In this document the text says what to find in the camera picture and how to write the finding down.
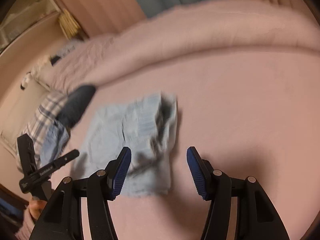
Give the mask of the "person's left hand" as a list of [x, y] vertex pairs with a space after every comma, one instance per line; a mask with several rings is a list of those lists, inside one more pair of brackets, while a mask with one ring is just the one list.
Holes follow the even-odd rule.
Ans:
[[37, 221], [44, 210], [47, 202], [45, 200], [40, 200], [35, 197], [31, 197], [29, 199], [29, 205], [28, 205], [28, 210], [31, 215], [31, 218], [34, 221]]

